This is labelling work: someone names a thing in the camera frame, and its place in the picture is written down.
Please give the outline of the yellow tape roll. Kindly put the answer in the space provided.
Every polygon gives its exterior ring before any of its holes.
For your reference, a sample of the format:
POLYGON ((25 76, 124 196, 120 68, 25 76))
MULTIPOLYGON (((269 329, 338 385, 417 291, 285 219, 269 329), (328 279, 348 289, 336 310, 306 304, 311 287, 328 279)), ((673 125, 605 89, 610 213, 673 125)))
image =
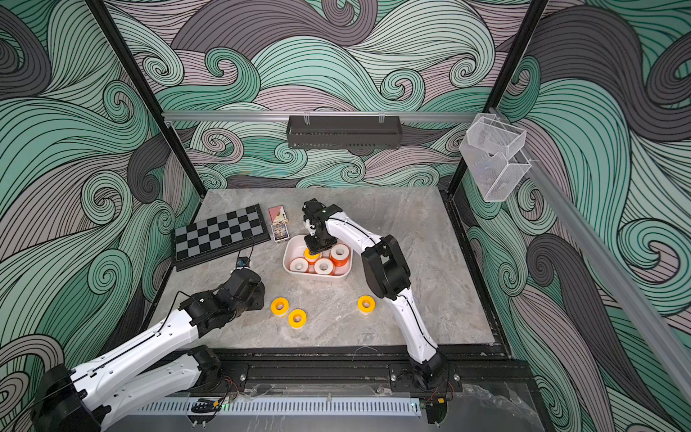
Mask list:
POLYGON ((309 248, 306 248, 306 250, 304 250, 303 257, 308 263, 314 264, 322 258, 322 255, 318 252, 311 251, 309 248))
POLYGON ((307 312, 302 309, 292 310, 289 314, 289 325, 292 329, 303 328, 308 321, 307 312))
POLYGON ((376 301, 370 295, 363 295, 358 299, 357 307, 363 315, 369 315, 376 309, 376 301))
POLYGON ((276 317, 282 317, 290 312, 290 303, 284 297, 277 297, 271 302, 271 312, 276 317))

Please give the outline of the orange tape roll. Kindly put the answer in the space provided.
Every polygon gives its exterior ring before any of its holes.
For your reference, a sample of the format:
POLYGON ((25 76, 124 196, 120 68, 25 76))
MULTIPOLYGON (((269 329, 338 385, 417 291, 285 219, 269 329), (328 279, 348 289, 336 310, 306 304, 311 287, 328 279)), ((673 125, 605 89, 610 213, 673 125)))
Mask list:
POLYGON ((329 251, 329 258, 334 263, 335 267, 345 266, 351 257, 351 249, 345 245, 338 243, 329 251))
POLYGON ((307 273, 310 268, 310 263, 304 257, 297 257, 293 259, 288 267, 293 273, 307 273))
POLYGON ((334 262, 327 257, 322 257, 316 263, 314 263, 314 273, 316 275, 334 275, 336 271, 336 266, 334 262))

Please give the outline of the white storage box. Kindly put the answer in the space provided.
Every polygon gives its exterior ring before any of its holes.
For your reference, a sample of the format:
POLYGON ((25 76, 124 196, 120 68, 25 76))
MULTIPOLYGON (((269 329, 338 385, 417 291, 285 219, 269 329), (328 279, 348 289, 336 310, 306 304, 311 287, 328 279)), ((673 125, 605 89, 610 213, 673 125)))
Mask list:
POLYGON ((352 249, 342 243, 312 254, 307 248, 305 235, 300 235, 288 241, 283 267, 289 275, 296 277, 336 281, 348 276, 353 257, 352 249))

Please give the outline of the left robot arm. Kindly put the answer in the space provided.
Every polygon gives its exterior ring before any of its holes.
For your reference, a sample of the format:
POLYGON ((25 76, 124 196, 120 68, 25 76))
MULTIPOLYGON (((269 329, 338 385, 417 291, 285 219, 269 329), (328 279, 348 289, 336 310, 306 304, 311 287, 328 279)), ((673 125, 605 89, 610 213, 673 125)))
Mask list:
POLYGON ((221 384, 232 390, 221 360, 206 346, 191 347, 166 365, 156 363, 243 312, 261 310, 265 292, 257 273, 238 268, 218 288, 188 296, 164 320, 119 347, 73 368, 53 367, 41 378, 32 426, 37 431, 106 431, 176 392, 209 392, 221 384))

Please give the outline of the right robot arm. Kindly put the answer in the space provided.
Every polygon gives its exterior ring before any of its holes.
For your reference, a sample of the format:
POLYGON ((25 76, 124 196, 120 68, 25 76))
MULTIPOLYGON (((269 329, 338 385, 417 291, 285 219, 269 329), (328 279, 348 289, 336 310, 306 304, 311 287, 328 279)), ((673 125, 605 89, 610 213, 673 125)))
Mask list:
POLYGON ((307 249, 323 252, 342 243, 361 257, 371 292, 393 310, 406 342, 415 385, 426 392, 440 387, 446 379, 448 362, 417 308, 410 266, 397 239, 375 234, 353 221, 339 206, 327 206, 315 198, 302 205, 302 212, 309 231, 307 249))

